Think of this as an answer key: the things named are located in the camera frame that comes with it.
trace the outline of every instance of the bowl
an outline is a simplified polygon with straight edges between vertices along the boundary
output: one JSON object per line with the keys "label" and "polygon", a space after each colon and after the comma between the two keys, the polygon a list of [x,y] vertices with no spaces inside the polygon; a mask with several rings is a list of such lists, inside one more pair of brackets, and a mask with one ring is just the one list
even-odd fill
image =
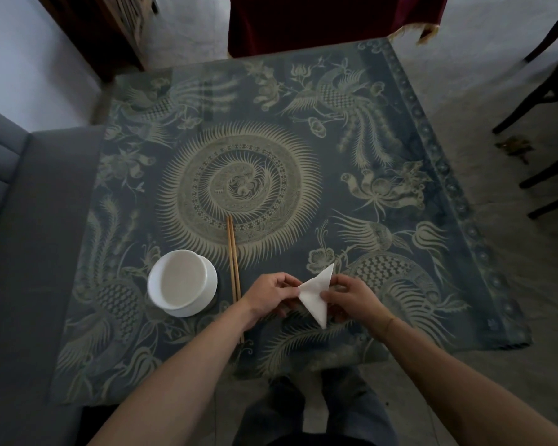
{"label": "bowl", "polygon": [[193,316],[215,296],[215,266],[191,250],[174,250],[163,255],[151,269],[147,291],[152,302],[169,315]]}

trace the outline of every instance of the white folded napkin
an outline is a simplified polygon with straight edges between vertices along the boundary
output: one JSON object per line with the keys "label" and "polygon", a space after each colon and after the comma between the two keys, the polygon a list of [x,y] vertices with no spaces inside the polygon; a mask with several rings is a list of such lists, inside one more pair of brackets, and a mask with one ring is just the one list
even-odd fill
{"label": "white folded napkin", "polygon": [[321,299],[320,293],[328,289],[334,266],[335,264],[330,265],[316,277],[299,286],[300,300],[323,329],[327,328],[327,303]]}

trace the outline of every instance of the wooden cabinet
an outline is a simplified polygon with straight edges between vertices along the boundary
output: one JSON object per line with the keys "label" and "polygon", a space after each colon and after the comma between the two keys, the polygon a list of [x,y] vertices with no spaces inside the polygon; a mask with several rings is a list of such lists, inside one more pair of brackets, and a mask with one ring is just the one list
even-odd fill
{"label": "wooden cabinet", "polygon": [[153,0],[39,0],[105,82],[144,70],[142,42]]}

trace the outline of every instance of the person's left hand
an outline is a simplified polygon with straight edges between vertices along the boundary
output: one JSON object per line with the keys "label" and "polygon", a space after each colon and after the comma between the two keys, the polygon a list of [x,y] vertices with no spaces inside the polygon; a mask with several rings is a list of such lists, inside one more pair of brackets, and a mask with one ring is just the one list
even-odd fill
{"label": "person's left hand", "polygon": [[280,305],[283,301],[289,306],[295,304],[294,299],[300,295],[300,288],[297,286],[301,284],[297,278],[285,272],[263,274],[257,278],[238,302],[252,315],[247,329],[273,310],[285,317],[285,310]]}

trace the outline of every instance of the wall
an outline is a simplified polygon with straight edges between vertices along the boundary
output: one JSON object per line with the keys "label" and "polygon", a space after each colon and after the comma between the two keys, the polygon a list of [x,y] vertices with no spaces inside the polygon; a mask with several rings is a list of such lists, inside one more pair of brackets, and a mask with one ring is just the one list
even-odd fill
{"label": "wall", "polygon": [[27,131],[87,125],[98,78],[37,0],[0,0],[0,113]]}

